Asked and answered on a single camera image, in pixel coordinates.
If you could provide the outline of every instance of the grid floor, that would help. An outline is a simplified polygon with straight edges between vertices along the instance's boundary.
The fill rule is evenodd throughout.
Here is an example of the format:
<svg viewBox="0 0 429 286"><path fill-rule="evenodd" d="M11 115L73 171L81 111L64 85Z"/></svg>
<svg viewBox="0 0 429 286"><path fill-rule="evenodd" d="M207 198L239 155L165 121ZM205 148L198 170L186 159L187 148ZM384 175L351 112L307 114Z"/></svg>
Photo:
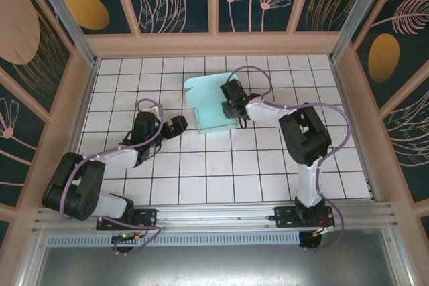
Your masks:
<svg viewBox="0 0 429 286"><path fill-rule="evenodd" d="M102 191L124 195L137 205L293 200L297 169L277 128L252 121L244 130L200 135L194 110L186 105L184 81L244 65L269 71L274 102L342 105L325 55L103 60L79 153L116 147L131 130L141 98L160 101L166 120L184 115L188 129L181 137L164 141L161 151L139 167L103 180ZM262 73L238 75L248 93L267 90ZM316 110L328 125L333 147L338 146L346 133L344 120L330 109ZM352 139L326 160L322 170L321 187L328 198L371 197Z"/></svg>

